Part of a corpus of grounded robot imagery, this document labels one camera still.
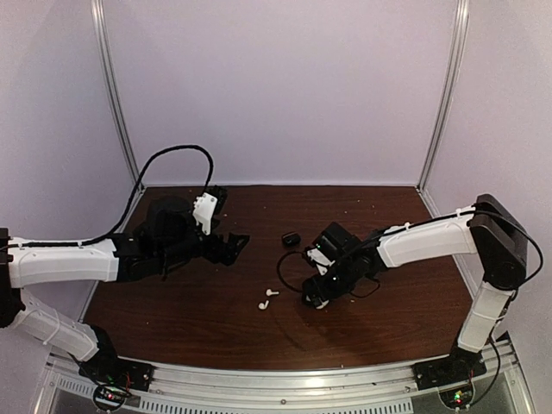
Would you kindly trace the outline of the black earbud charging case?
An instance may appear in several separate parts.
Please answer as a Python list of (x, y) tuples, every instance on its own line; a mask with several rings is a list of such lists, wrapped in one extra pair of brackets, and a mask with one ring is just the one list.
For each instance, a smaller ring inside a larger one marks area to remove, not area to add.
[(281, 242), (284, 247), (292, 248), (301, 242), (301, 236), (297, 232), (290, 232), (281, 236)]

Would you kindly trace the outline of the white earbud charging case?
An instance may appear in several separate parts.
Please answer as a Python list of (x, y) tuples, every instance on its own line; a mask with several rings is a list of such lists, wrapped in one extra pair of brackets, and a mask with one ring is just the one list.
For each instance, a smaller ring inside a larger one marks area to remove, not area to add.
[(303, 303), (312, 309), (321, 310), (325, 308), (329, 304), (329, 300), (323, 300), (319, 297), (310, 297), (308, 295), (304, 295), (302, 297)]

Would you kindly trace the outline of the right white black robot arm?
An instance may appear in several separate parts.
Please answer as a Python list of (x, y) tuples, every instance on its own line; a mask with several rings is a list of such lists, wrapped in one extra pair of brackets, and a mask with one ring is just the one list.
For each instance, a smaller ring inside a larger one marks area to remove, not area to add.
[(364, 239), (331, 223), (306, 252), (317, 273), (303, 282), (302, 299), (320, 310), (353, 291), (361, 279), (387, 270), (445, 256), (478, 256), (482, 281), (442, 362), (448, 380), (461, 380), (527, 280), (528, 242), (524, 228), (490, 194), (446, 216), (375, 230)]

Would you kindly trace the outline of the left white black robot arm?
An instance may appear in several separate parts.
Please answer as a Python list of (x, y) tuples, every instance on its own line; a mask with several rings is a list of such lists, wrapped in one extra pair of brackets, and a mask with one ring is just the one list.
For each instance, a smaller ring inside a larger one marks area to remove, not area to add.
[(30, 241), (1, 231), (1, 325), (19, 328), (65, 350), (80, 366), (106, 383), (117, 382), (124, 365), (109, 334), (78, 323), (25, 292), (29, 285), (92, 280), (129, 283), (166, 277), (191, 260), (235, 263), (250, 238), (219, 235), (216, 216), (224, 203), (213, 191), (193, 203), (179, 197), (155, 199), (132, 233), (112, 233), (93, 241)]

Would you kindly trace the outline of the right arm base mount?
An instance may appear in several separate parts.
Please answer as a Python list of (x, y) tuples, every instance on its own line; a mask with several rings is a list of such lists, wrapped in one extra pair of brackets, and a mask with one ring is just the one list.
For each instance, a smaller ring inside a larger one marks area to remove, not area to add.
[(417, 389), (422, 391), (468, 381), (487, 372), (481, 353), (449, 354), (431, 361), (418, 362), (412, 371)]

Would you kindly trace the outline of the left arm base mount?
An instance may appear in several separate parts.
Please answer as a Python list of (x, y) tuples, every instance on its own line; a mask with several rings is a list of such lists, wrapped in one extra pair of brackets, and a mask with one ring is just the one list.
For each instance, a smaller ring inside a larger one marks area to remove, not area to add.
[(99, 385), (116, 386), (123, 391), (147, 392), (154, 374), (154, 366), (145, 362), (122, 358), (92, 358), (76, 361), (81, 376)]

